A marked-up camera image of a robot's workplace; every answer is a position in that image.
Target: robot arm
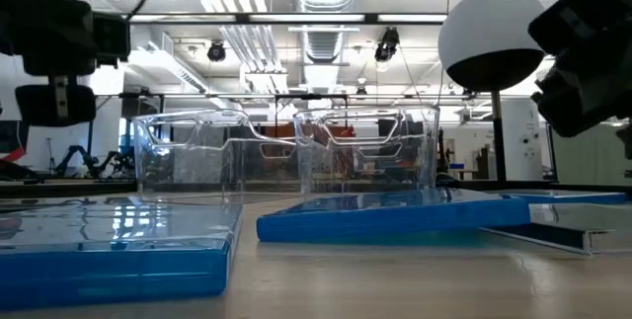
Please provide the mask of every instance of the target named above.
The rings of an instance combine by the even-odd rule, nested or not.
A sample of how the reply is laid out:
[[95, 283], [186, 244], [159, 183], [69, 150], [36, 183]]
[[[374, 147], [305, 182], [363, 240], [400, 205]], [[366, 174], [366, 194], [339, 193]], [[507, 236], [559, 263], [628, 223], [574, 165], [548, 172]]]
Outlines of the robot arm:
[[41, 126], [93, 120], [94, 94], [77, 76], [127, 59], [129, 19], [144, 2], [124, 18], [77, 0], [0, 0], [0, 53], [21, 55], [27, 73], [48, 78], [47, 86], [16, 89], [22, 119]]
[[632, 116], [631, 15], [632, 0], [559, 0], [531, 22], [529, 34], [555, 56], [532, 99], [561, 136]]
[[75, 155], [75, 153], [79, 152], [81, 154], [81, 157], [84, 161], [84, 163], [86, 163], [86, 161], [88, 161], [86, 163], [86, 165], [88, 167], [89, 164], [92, 163], [92, 157], [86, 152], [86, 150], [83, 148], [83, 146], [81, 145], [71, 145], [68, 147], [68, 151], [66, 151], [66, 155], [63, 157], [63, 160], [61, 160], [61, 162], [59, 163], [59, 165], [57, 165], [57, 167], [55, 167], [55, 176], [58, 177], [63, 177], [66, 174], [66, 171], [68, 170], [68, 163], [70, 162], [70, 160], [72, 159], [72, 156]]

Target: spotlight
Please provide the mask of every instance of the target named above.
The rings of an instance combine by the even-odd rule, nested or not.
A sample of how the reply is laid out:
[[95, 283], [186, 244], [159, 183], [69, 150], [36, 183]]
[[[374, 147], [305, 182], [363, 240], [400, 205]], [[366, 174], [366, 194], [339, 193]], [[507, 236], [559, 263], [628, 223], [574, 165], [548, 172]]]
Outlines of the spotlight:
[[224, 49], [224, 42], [219, 40], [213, 41], [206, 56], [208, 56], [208, 59], [212, 62], [223, 61], [224, 58], [226, 58], [226, 49]]
[[388, 64], [384, 64], [384, 62], [388, 62], [397, 52], [398, 44], [399, 33], [397, 33], [397, 28], [386, 28], [386, 32], [384, 32], [382, 40], [377, 44], [377, 49], [375, 50], [375, 61], [377, 61], [379, 69], [388, 69]]

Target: white panel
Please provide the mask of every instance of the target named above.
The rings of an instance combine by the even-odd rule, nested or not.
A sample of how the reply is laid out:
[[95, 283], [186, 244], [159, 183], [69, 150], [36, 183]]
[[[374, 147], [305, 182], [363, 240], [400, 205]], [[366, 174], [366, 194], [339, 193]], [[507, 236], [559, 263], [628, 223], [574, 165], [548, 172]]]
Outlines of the white panel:
[[[464, 163], [466, 169], [476, 169], [476, 160], [474, 154], [480, 152], [485, 145], [494, 145], [494, 129], [491, 123], [485, 124], [442, 124], [443, 138], [454, 139], [455, 155], [452, 157], [452, 163]], [[547, 160], [546, 164], [550, 164], [550, 155], [548, 153], [548, 140], [546, 139], [546, 128], [538, 128], [540, 137], [538, 138], [540, 148], [544, 151], [541, 160]]]
[[503, 111], [505, 164], [509, 181], [542, 180], [541, 132], [538, 112], [528, 98], [506, 99]]
[[614, 134], [617, 129], [600, 124], [571, 138], [554, 132], [560, 183], [632, 186], [632, 180], [624, 177], [625, 170], [632, 170], [632, 161], [625, 158], [623, 143]]

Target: transparent plastic container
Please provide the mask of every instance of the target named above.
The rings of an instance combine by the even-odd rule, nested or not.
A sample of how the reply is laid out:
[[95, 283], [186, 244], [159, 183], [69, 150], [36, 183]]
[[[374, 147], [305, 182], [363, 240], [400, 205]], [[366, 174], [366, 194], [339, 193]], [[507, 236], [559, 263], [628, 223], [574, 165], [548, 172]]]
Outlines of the transparent plastic container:
[[[293, 140], [260, 135], [241, 111], [202, 110], [136, 118], [138, 190], [251, 202], [298, 195]], [[157, 130], [169, 129], [169, 138]]]
[[307, 111], [294, 128], [306, 200], [435, 186], [436, 108]]

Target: wooden tabletop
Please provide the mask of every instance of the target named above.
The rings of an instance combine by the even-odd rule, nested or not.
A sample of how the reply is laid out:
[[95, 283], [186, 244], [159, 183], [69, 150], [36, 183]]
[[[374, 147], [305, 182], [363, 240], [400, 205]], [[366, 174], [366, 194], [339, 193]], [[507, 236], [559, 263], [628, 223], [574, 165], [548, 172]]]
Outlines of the wooden tabletop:
[[632, 318], [632, 255], [586, 257], [483, 232], [431, 245], [262, 244], [249, 204], [221, 297], [1, 313], [10, 318]]

